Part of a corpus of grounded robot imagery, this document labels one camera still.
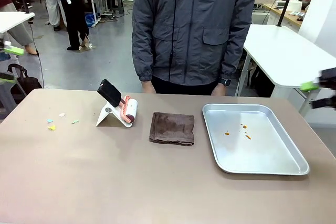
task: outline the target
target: hand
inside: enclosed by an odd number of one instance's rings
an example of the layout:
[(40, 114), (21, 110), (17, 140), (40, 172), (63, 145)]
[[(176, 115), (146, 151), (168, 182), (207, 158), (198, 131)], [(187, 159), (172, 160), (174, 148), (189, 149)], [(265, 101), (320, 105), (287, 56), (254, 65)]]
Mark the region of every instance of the hand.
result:
[(156, 94), (155, 88), (151, 81), (142, 81), (142, 92), (147, 94)]
[(213, 96), (215, 97), (222, 97), (225, 96), (226, 93), (226, 86), (224, 84), (217, 84), (217, 86), (215, 87), (215, 89), (212, 91)]

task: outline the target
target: person in white coat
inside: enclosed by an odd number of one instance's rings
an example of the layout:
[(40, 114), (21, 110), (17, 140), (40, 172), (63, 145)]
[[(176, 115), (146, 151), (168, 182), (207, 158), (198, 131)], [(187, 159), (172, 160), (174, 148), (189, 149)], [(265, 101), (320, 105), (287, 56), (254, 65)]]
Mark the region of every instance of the person in white coat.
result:
[(67, 26), (67, 21), (65, 18), (64, 10), (60, 0), (46, 0), (48, 15), (49, 15), (49, 22), (54, 27), (54, 31), (60, 31), (61, 28), (59, 26), (60, 22), (60, 13), (61, 10), (62, 18), (64, 21), (64, 25)]
[(79, 46), (88, 43), (89, 28), (85, 21), (84, 0), (61, 0), (68, 24), (70, 47), (67, 50), (79, 50)]

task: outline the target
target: smartwatch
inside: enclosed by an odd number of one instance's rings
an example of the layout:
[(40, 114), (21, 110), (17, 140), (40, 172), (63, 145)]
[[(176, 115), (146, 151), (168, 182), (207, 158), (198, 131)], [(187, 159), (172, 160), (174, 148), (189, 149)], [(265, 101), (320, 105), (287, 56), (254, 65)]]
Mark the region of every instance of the smartwatch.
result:
[(231, 84), (231, 79), (220, 78), (219, 83), (229, 86)]

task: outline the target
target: dish towel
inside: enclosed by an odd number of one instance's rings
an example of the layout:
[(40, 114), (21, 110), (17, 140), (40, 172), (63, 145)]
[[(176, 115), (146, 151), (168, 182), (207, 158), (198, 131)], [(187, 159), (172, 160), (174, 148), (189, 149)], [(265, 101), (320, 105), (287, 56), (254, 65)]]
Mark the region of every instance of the dish towel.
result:
[(193, 115), (154, 112), (149, 139), (158, 144), (194, 145)]

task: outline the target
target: phone stand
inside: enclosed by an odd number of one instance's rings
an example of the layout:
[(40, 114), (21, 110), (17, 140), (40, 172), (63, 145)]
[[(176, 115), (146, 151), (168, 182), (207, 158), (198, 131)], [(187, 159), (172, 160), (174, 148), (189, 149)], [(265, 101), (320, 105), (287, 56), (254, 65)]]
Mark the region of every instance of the phone stand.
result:
[(132, 126), (132, 123), (127, 123), (120, 117), (121, 108), (113, 107), (109, 102), (105, 104), (105, 106), (101, 109), (100, 115), (98, 117), (98, 121), (96, 127), (108, 116), (108, 114), (112, 113), (125, 127), (129, 128)]

